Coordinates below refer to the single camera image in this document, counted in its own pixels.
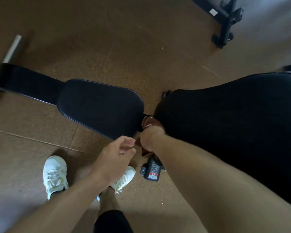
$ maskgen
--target hand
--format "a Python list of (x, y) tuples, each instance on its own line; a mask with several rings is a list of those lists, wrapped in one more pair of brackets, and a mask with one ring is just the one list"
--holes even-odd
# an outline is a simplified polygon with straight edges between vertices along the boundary
[(93, 164), (91, 173), (99, 175), (106, 187), (120, 179), (126, 168), (136, 154), (136, 149), (126, 149), (124, 146), (132, 147), (135, 145), (135, 139), (121, 136), (109, 145), (104, 147)]
[(165, 135), (164, 129), (159, 126), (152, 125), (144, 129), (139, 136), (142, 147), (148, 151), (153, 151), (153, 141), (158, 135)]

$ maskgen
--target forearm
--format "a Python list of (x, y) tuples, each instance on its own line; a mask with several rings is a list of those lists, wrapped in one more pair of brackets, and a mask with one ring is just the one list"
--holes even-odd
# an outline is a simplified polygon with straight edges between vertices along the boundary
[(154, 153), (209, 233), (291, 232), (291, 206), (247, 174), (166, 135), (152, 142)]
[(15, 224), (7, 232), (71, 232), (96, 196), (106, 187), (98, 176), (90, 174), (68, 190), (54, 196), (32, 215)]

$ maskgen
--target floor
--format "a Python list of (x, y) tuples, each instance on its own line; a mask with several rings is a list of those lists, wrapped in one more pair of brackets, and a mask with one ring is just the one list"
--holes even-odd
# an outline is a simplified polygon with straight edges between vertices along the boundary
[[(235, 38), (218, 50), (210, 38), (219, 25), (191, 0), (0, 0), (0, 61), (16, 34), (30, 36), (18, 65), (62, 81), (133, 89), (150, 114), (164, 90), (201, 89), (291, 65), (291, 0), (240, 6)], [(71, 185), (108, 142), (52, 105), (0, 93), (0, 232), (45, 202), (48, 156), (65, 158)], [(137, 173), (145, 162), (139, 149)], [(159, 182), (136, 174), (118, 201), (135, 232), (205, 232), (165, 172)], [(75, 232), (92, 231), (97, 208), (94, 202)]]

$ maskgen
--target white sneaker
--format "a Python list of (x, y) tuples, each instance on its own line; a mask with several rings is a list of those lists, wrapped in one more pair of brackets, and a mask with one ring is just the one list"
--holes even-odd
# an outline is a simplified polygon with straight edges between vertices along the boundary
[(43, 183), (47, 189), (47, 199), (51, 194), (68, 189), (67, 164), (62, 157), (53, 155), (49, 157), (43, 168)]
[[(111, 187), (115, 190), (115, 193), (120, 194), (123, 191), (123, 187), (126, 186), (133, 178), (136, 173), (136, 170), (128, 166), (124, 175), (118, 179)], [(97, 196), (97, 200), (100, 200), (101, 193)]]

